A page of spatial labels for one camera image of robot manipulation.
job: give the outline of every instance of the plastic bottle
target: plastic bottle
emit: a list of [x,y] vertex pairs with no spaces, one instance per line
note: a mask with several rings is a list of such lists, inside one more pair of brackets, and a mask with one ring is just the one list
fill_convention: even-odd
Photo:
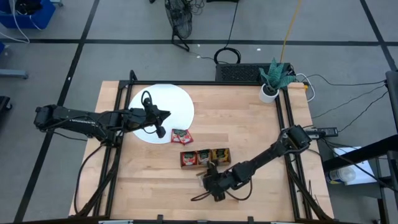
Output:
[[343,167],[332,170],[325,174],[326,181],[331,184],[340,184],[343,182],[353,181],[356,177],[355,171],[351,167]]

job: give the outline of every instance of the green plant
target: green plant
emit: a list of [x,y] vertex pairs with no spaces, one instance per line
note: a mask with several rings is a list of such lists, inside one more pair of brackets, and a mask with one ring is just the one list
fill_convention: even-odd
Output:
[[261,80],[266,84],[266,88],[270,93],[274,93],[280,88],[287,86],[293,82],[295,77],[287,75],[288,72],[283,72],[284,64],[277,65],[276,60],[273,58],[271,65],[268,70],[268,74],[265,73],[263,68],[260,68]]

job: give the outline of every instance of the red snack packet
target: red snack packet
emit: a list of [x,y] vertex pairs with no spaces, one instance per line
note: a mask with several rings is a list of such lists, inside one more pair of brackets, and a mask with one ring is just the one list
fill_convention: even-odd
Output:
[[188,143],[193,142],[193,138],[192,138],[192,136],[191,136],[191,134],[189,133],[188,130],[185,130],[185,131],[181,132],[179,137],[180,137],[180,142],[183,145],[186,145]]
[[174,143],[182,143],[182,142],[180,141],[180,133],[181,133],[182,131],[183,131],[183,130],[172,129],[172,140],[171,140],[171,142],[174,142]]
[[197,153],[196,152],[184,152],[182,154],[182,165],[183,166],[197,165]]

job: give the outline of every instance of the cardboard box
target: cardboard box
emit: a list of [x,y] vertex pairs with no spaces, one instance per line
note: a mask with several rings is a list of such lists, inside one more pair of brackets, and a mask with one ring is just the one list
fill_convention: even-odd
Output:
[[219,166],[230,165],[231,152],[229,151],[229,148],[180,152],[181,169],[207,167],[207,162],[213,160],[217,160]]

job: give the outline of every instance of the yellow cable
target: yellow cable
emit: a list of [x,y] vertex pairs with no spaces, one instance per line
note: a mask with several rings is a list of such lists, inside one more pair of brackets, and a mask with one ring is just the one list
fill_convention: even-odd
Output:
[[287,41],[287,38],[288,38],[289,35],[290,35],[290,30],[291,30],[292,27],[293,27],[294,20],[296,20],[296,15],[297,15],[297,13],[298,13],[298,11],[299,11],[299,9],[300,9],[301,2],[302,2],[302,0],[298,0],[298,4],[297,4],[297,7],[296,7],[296,11],[295,11],[294,14],[293,14],[292,21],[290,22],[289,29],[287,30],[286,37],[285,37],[285,40],[284,40],[284,46],[282,47],[282,53],[280,54],[280,61],[279,61],[279,63],[282,63],[282,61],[283,61],[283,59],[284,59],[286,41]]

